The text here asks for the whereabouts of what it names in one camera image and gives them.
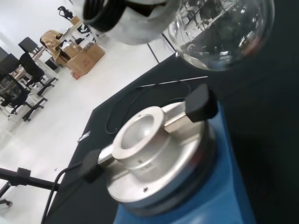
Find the black cable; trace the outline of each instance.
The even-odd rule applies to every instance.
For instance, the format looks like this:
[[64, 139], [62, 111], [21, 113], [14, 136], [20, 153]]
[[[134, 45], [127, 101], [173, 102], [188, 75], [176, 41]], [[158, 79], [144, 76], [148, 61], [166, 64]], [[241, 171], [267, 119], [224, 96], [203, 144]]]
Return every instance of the black cable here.
[[[188, 88], [188, 93], [187, 93], [186, 96], [188, 96], [188, 95], [191, 93], [191, 91], [192, 91], [191, 86], [190, 86], [186, 81], [180, 81], [180, 80], [174, 80], [174, 81], [176, 81], [175, 83], [183, 83], [183, 84], [185, 84], [185, 85], [187, 86], [187, 88]], [[115, 104], [112, 106], [111, 110], [109, 111], [109, 113], [108, 113], [108, 115], [107, 115], [107, 117], [106, 117], [106, 122], [105, 122], [105, 131], [106, 131], [106, 133], [108, 133], [108, 134], [117, 134], [118, 131], [121, 129], [121, 127], [124, 125], [124, 122], [125, 122], [125, 120], [126, 120], [126, 117], [127, 117], [128, 113], [129, 113], [129, 111], [130, 111], [132, 105], [136, 102], [136, 100], [139, 99], [139, 97], [142, 96], [144, 93], [146, 93], [148, 90], [151, 90], [152, 88], [154, 88], [154, 87], [156, 87], [156, 86], [158, 86], [158, 85], [161, 85], [161, 84], [163, 84], [163, 83], [154, 84], [154, 85], [146, 86], [146, 87], [138, 86], [138, 87], [134, 88], [133, 90], [127, 92], [126, 94], [123, 94], [123, 95], [122, 95], [122, 96], [115, 102]], [[128, 108], [126, 109], [126, 111], [125, 111], [125, 113], [124, 113], [124, 115], [123, 115], [123, 117], [122, 117], [122, 119], [121, 119], [120, 126], [119, 126], [118, 128], [115, 128], [115, 130], [114, 130], [113, 132], [108, 131], [108, 124], [109, 124], [109, 121], [110, 121], [110, 117], [111, 117], [111, 114], [112, 114], [114, 108], [116, 107], [116, 105], [117, 105], [120, 101], [122, 101], [122, 100], [123, 100], [127, 95], [129, 95], [130, 93], [132, 93], [132, 92], [134, 92], [134, 91], [136, 91], [136, 90], [142, 89], [142, 88], [145, 88], [145, 89], [144, 89], [142, 92], [140, 92], [140, 93], [139, 93], [139, 94], [138, 94], [138, 95], [137, 95], [137, 96], [130, 102]], [[174, 99], [170, 99], [170, 100], [168, 100], [168, 101], [165, 102], [165, 105], [167, 105], [167, 104], [171, 104], [171, 103], [176, 103], [176, 102], [181, 102], [181, 101], [183, 101], [183, 100], [184, 100], [184, 98], [174, 98]]]
[[62, 174], [72, 170], [72, 169], [75, 169], [75, 168], [78, 168], [82, 165], [82, 163], [76, 163], [68, 168], [65, 168], [64, 170], [62, 170], [56, 177], [55, 181], [54, 181], [54, 184], [52, 186], [52, 189], [51, 189], [51, 192], [50, 192], [50, 195], [49, 195], [49, 198], [48, 198], [48, 201], [47, 201], [47, 205], [46, 205], [46, 208], [45, 208], [45, 211], [43, 212], [43, 218], [42, 218], [42, 221], [41, 221], [41, 224], [44, 224], [45, 220], [46, 220], [46, 217], [47, 217], [47, 213], [48, 213], [48, 210], [49, 210], [49, 207], [50, 207], [50, 203], [51, 203], [51, 200], [52, 200], [52, 197], [53, 197], [53, 194], [54, 194], [54, 191], [55, 191], [55, 187], [60, 179], [60, 177], [62, 176]]
[[155, 53], [153, 52], [153, 49], [150, 47], [150, 44], [149, 44], [149, 43], [147, 43], [147, 45], [148, 45], [148, 47], [149, 47], [149, 49], [150, 49], [151, 53], [152, 53], [152, 54], [153, 54], [153, 56], [155, 57], [155, 60], [158, 62], [158, 64], [160, 64], [160, 62], [158, 61], [158, 59], [157, 59], [157, 57], [156, 57]]
[[168, 44], [171, 46], [171, 48], [174, 50], [174, 52], [176, 52], [175, 48], [174, 48], [173, 45], [170, 43], [170, 41], [168, 40], [168, 38], [164, 35], [164, 33], [162, 33], [162, 37], [164, 37], [164, 39], [168, 42]]

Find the black table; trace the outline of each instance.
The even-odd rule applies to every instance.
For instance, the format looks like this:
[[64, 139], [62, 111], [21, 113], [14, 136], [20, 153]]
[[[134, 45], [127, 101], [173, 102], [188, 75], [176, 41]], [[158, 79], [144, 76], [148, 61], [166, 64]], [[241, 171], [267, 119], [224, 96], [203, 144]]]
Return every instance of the black table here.
[[[222, 103], [235, 155], [258, 223], [297, 223], [299, 209], [299, 52], [296, 24], [299, 2], [276, 1], [276, 22], [262, 51], [244, 66], [225, 72], [208, 72], [172, 55], [95, 108], [84, 133], [91, 136], [78, 144], [71, 164], [80, 162], [93, 149], [104, 147], [114, 136], [105, 132], [106, 116], [113, 104], [132, 88], [173, 79], [208, 75], [190, 81], [192, 88], [207, 82]], [[157, 87], [138, 100], [127, 119], [143, 108], [167, 99], [184, 97], [186, 87]], [[119, 111], [126, 110], [133, 96], [116, 107], [109, 128], [118, 127]], [[78, 170], [67, 173], [61, 183], [47, 224], [110, 224], [117, 203], [106, 190], [105, 176], [89, 185], [78, 179]]]

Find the black stand rod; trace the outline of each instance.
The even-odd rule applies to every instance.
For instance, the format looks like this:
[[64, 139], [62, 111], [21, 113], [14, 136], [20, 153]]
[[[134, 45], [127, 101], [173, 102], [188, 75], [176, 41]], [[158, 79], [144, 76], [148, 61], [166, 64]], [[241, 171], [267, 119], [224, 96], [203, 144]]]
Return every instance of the black stand rod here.
[[148, 44], [147, 43], [147, 45], [148, 45], [148, 47], [149, 47], [149, 49], [150, 49], [150, 51], [151, 51], [151, 53], [153, 54], [153, 56], [155, 57], [155, 60], [158, 62], [158, 64], [160, 63], [159, 61], [158, 61], [158, 59], [157, 59], [157, 57], [156, 57], [156, 55], [155, 55], [155, 53], [154, 53], [154, 51], [153, 51], [153, 49], [150, 47], [150, 44]]
[[[29, 180], [26, 180], [24, 183], [18, 182], [18, 184], [14, 184], [14, 180], [15, 180], [16, 177], [17, 177], [17, 172], [0, 168], [0, 179], [9, 181], [12, 186], [30, 185], [30, 186], [33, 186], [33, 187], [38, 187], [38, 188], [44, 188], [44, 189], [47, 189], [47, 190], [51, 190], [53, 185], [54, 185], [54, 183], [51, 182], [51, 181], [45, 181], [45, 180], [34, 178], [34, 177], [30, 177]], [[56, 184], [54, 190], [57, 191], [59, 186], [60, 186], [59, 184]]]
[[162, 33], [162, 37], [164, 37], [164, 39], [168, 42], [168, 44], [171, 46], [171, 48], [174, 50], [174, 52], [177, 52], [174, 48], [174, 46], [170, 43], [170, 41], [168, 40], [168, 38], [165, 36], [164, 33]]
[[8, 189], [11, 187], [10, 182], [8, 181], [4, 187], [0, 190], [0, 198], [5, 194], [5, 192], [8, 191]]

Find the thin metal rod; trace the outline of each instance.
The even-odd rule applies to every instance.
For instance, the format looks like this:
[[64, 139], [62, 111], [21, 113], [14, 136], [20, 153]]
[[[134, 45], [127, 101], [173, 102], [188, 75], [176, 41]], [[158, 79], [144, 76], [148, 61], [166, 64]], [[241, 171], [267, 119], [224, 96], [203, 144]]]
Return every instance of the thin metal rod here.
[[168, 42], [168, 44], [171, 46], [171, 48], [174, 50], [174, 52], [177, 52], [164, 33], [162, 33], [162, 37], [164, 37], [164, 39]]
[[0, 198], [2, 198], [2, 196], [8, 191], [8, 189], [10, 188], [10, 183], [9, 181], [3, 186], [3, 188], [0, 189]]
[[148, 44], [148, 43], [147, 43], [147, 45], [148, 45], [148, 47], [149, 47], [149, 49], [150, 49], [151, 53], [152, 53], [152, 54], [153, 54], [153, 56], [155, 57], [155, 60], [158, 62], [158, 64], [160, 64], [160, 62], [158, 61], [158, 59], [157, 59], [157, 57], [156, 57], [155, 53], [153, 52], [153, 49], [150, 47], [150, 44]]
[[[165, 83], [159, 83], [159, 85], [168, 84], [168, 83], [177, 83], [177, 82], [181, 82], [181, 81], [189, 81], [189, 80], [200, 79], [200, 78], [207, 78], [207, 76], [196, 77], [196, 78], [187, 78], [187, 79], [181, 79], [181, 80], [178, 80], [178, 81], [170, 81], [170, 82], [165, 82]], [[156, 84], [142, 85], [141, 87], [148, 87], [148, 86], [152, 86], [152, 85], [156, 85]]]

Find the glass flask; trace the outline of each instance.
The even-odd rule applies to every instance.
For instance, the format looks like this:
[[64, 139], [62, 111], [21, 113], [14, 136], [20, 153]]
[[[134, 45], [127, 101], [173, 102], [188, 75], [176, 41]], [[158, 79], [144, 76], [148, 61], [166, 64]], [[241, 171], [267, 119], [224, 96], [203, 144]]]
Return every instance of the glass flask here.
[[273, 0], [182, 0], [168, 34], [190, 64], [227, 70], [263, 46], [273, 22]]

